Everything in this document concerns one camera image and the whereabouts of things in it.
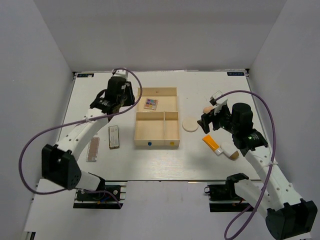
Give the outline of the beige makeup sponge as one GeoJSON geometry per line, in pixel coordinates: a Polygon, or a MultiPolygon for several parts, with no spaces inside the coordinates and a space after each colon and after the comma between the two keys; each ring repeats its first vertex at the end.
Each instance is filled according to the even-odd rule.
{"type": "Polygon", "coordinates": [[[208,114],[210,111],[212,111],[214,109],[214,107],[213,106],[207,106],[207,107],[205,107],[203,110],[202,110],[202,112],[204,113],[204,114],[208,114]]]}

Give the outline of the round cream powder puff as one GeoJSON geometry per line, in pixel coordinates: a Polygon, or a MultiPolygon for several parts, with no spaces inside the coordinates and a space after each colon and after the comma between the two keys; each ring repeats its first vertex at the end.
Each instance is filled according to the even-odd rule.
{"type": "Polygon", "coordinates": [[[182,128],[189,133],[193,133],[198,129],[199,125],[195,117],[186,117],[182,121],[182,128]]]}

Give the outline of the orange cosmetic tube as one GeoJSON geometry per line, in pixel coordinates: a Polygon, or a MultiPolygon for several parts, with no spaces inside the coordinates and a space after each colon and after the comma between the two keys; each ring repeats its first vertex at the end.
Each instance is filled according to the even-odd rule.
{"type": "Polygon", "coordinates": [[[202,140],[217,156],[223,153],[221,147],[215,142],[215,140],[209,134],[203,137],[202,140]]]}

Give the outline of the glitter eyeshadow palette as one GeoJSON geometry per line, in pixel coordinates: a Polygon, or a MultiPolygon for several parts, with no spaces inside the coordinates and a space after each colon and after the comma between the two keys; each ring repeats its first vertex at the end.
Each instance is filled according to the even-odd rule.
{"type": "Polygon", "coordinates": [[[158,99],[146,98],[145,103],[143,105],[144,109],[155,111],[158,106],[158,99]]]}

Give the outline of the white bottle with cork cap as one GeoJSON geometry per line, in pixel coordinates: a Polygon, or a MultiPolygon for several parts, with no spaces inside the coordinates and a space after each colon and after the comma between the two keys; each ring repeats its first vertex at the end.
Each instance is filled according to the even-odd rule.
{"type": "Polygon", "coordinates": [[[223,153],[231,160],[236,160],[240,156],[237,148],[228,142],[222,142],[220,147],[223,153]]]}

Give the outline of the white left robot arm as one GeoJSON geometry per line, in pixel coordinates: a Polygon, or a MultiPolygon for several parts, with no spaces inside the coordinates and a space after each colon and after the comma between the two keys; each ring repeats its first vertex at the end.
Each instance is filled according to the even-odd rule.
{"type": "Polygon", "coordinates": [[[41,151],[42,177],[64,189],[83,189],[99,200],[105,196],[104,179],[82,171],[77,163],[84,148],[96,133],[118,115],[121,107],[135,103],[132,84],[125,74],[115,74],[107,88],[90,104],[82,123],[54,145],[46,144],[41,151]]]}

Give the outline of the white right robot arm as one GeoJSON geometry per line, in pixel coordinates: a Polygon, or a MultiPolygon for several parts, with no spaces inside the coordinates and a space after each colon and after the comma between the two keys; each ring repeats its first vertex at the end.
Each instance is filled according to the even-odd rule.
{"type": "Polygon", "coordinates": [[[254,129],[253,112],[247,103],[228,107],[230,92],[216,92],[210,98],[213,109],[203,113],[197,124],[204,133],[223,129],[232,136],[235,147],[254,168],[263,186],[257,188],[243,173],[230,175],[225,181],[226,195],[236,200],[242,198],[252,212],[241,228],[230,237],[234,240],[259,213],[266,227],[276,240],[285,240],[309,233],[315,222],[318,208],[312,200],[306,201],[287,180],[275,161],[276,145],[269,147],[263,135],[254,129]]]}

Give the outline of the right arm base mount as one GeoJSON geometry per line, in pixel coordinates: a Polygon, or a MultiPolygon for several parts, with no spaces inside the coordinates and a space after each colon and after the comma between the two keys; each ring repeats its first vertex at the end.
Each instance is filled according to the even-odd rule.
{"type": "Polygon", "coordinates": [[[209,182],[203,191],[208,196],[211,213],[240,213],[247,207],[249,207],[248,212],[253,210],[243,198],[231,196],[224,181],[209,182]]]}

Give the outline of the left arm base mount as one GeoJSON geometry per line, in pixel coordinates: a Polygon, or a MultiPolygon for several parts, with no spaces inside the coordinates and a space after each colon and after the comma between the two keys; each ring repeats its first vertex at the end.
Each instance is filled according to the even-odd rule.
{"type": "Polygon", "coordinates": [[[76,191],[74,209],[120,210],[124,204],[127,191],[127,182],[106,182],[104,192],[87,193],[84,190],[76,191]]]}

